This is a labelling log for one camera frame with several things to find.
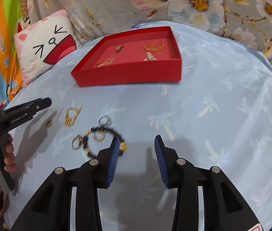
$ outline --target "light blue fabric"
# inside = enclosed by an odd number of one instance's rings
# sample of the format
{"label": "light blue fabric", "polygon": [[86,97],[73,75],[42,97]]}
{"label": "light blue fabric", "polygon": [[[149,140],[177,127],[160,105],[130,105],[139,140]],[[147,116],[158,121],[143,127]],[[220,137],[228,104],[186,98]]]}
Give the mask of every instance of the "light blue fabric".
{"label": "light blue fabric", "polygon": [[[178,84],[79,88],[70,72],[96,39],[63,58],[9,104],[45,97],[53,101],[11,132],[18,170],[16,194],[9,195],[5,214],[10,225],[56,167],[72,169],[88,160],[84,151],[71,149],[71,141],[110,115],[111,126],[129,148],[118,159],[111,187],[99,191],[104,231],[171,230],[176,190],[165,189],[160,177],[153,148],[158,134],[194,166],[220,166],[264,230],[272,227],[272,67],[241,43],[189,26],[154,22],[137,28],[164,25],[171,26],[183,59]],[[71,106],[83,109],[67,127],[63,121]],[[53,124],[47,128],[49,119]],[[90,137],[89,146],[97,153],[111,139],[97,143]],[[203,209],[199,223],[203,230]]]}

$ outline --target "cartoon mouth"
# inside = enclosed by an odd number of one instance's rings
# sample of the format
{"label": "cartoon mouth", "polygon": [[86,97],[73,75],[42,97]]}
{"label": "cartoon mouth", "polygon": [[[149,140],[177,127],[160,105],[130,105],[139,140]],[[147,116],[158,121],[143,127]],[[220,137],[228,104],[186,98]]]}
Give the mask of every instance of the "cartoon mouth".
{"label": "cartoon mouth", "polygon": [[68,35],[52,49],[47,57],[45,57],[44,62],[55,65],[58,61],[72,53],[74,50],[76,50],[76,43],[73,37]]}

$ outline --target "gold brooch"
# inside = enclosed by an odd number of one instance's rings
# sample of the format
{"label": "gold brooch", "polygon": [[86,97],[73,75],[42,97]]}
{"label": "gold brooch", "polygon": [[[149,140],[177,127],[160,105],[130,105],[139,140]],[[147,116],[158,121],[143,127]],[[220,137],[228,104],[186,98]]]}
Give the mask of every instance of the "gold brooch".
{"label": "gold brooch", "polygon": [[[74,125],[74,123],[76,121],[76,118],[78,117],[78,115],[80,113],[80,110],[82,110],[82,109],[83,108],[74,108],[74,107],[68,108],[68,110],[66,111],[66,117],[65,117],[65,120],[63,122],[63,125],[66,125],[68,127],[71,127],[72,125]],[[76,114],[74,115],[74,117],[69,116],[69,111],[70,110],[76,111]]]}
{"label": "gold brooch", "polygon": [[144,61],[155,61],[157,60],[150,52],[147,52],[147,58]]}
{"label": "gold brooch", "polygon": [[102,64],[98,63],[95,66],[98,68],[98,67],[101,67],[101,66],[104,66],[104,65],[108,65],[108,64],[111,64],[114,60],[115,60],[115,58],[109,58],[106,61],[104,61]]}
{"label": "gold brooch", "polygon": [[116,53],[119,53],[121,51],[121,49],[124,48],[123,44],[120,44],[117,48],[116,48]]}
{"label": "gold brooch", "polygon": [[161,43],[161,42],[159,43],[159,45],[160,45],[161,47],[156,48],[156,49],[150,49],[150,48],[149,48],[150,46],[154,46],[154,45],[157,45],[157,41],[148,43],[148,44],[145,46],[145,50],[146,50],[146,51],[149,51],[149,52],[158,52],[158,51],[162,51],[162,50],[165,48],[165,45],[164,45],[163,43]]}

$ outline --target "white and pink pillow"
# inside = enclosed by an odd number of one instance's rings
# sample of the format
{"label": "white and pink pillow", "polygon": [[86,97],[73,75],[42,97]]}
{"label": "white and pink pillow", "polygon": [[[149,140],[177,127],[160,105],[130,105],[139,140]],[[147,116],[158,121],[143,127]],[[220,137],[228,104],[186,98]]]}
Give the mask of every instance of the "white and pink pillow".
{"label": "white and pink pillow", "polygon": [[63,57],[81,47],[73,33],[69,14],[64,9],[36,22],[13,37],[24,87]]}

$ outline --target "open red box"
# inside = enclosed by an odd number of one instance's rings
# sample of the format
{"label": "open red box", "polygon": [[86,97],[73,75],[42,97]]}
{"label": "open red box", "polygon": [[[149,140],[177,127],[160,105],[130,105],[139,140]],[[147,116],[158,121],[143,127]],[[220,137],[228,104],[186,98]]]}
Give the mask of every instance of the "open red box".
{"label": "open red box", "polygon": [[[158,48],[163,43],[165,48],[151,52],[156,61],[146,59],[145,45],[157,42],[149,48]],[[116,53],[118,45],[124,45]],[[114,61],[109,65],[97,67],[109,58]],[[178,82],[181,80],[182,59],[176,40],[169,26],[143,28],[105,36],[99,41],[71,71],[80,87],[143,83],[143,82]]]}

